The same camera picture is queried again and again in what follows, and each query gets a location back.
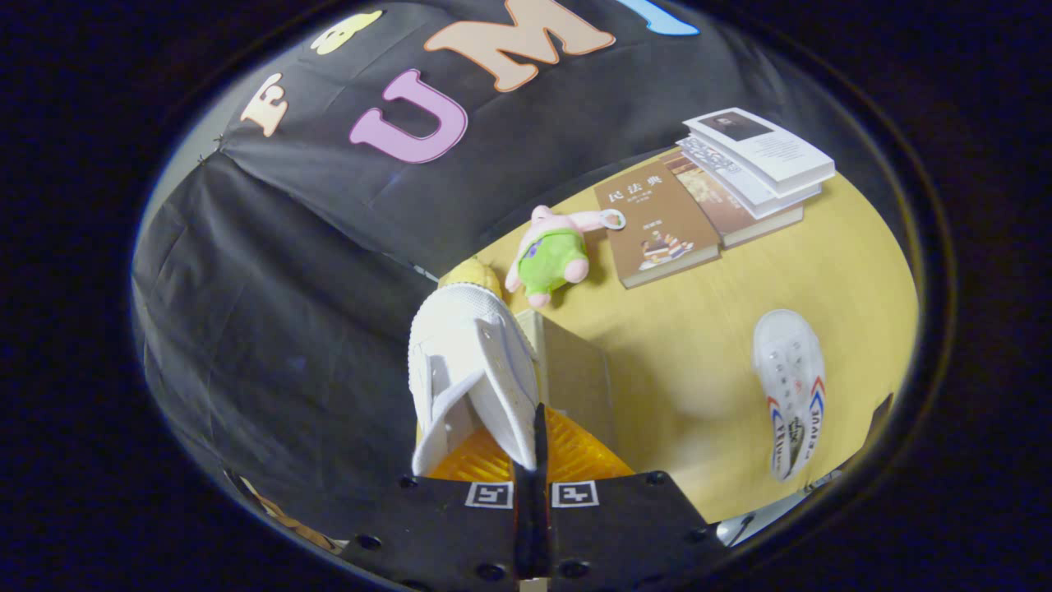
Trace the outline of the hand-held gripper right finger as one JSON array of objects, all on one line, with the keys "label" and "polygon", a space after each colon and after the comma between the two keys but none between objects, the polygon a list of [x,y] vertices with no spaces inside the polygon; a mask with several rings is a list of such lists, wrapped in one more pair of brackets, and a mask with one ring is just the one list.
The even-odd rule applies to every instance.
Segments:
[{"label": "hand-held gripper right finger", "polygon": [[728,562],[668,472],[632,472],[574,421],[541,408],[542,559],[549,591],[680,591]]}]

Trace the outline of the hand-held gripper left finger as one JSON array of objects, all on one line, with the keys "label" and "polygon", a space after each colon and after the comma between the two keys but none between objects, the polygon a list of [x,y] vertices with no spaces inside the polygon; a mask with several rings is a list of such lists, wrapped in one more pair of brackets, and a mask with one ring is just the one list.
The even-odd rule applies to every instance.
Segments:
[{"label": "hand-held gripper left finger", "polygon": [[423,476],[383,488],[341,553],[392,588],[518,591],[514,462],[485,428]]}]

